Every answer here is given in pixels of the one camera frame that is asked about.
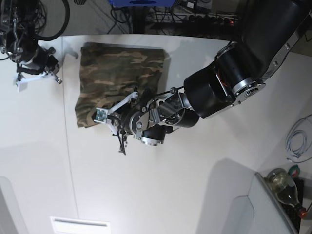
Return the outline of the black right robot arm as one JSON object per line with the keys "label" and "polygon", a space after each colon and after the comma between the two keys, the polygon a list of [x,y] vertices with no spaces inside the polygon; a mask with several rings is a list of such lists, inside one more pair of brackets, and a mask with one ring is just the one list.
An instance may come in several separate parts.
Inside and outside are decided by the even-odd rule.
{"label": "black right robot arm", "polygon": [[47,11],[40,0],[2,0],[0,2],[0,51],[16,64],[13,83],[18,91],[29,82],[53,79],[62,84],[57,76],[60,65],[55,58],[54,47],[41,47],[39,41],[53,41],[61,36],[70,19],[69,2],[64,0],[65,19],[60,30],[52,36],[44,37],[39,32],[44,29]]}

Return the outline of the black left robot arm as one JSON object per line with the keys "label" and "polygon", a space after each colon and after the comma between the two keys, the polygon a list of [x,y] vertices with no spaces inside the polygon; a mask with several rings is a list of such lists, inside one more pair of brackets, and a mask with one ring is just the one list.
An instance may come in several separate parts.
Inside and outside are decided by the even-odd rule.
{"label": "black left robot arm", "polygon": [[240,39],[219,50],[212,63],[181,87],[151,98],[139,98],[134,91],[110,109],[97,108],[94,121],[109,126],[121,152],[129,135],[146,145],[160,145],[167,134],[193,127],[261,91],[311,17],[309,0],[257,0]]}

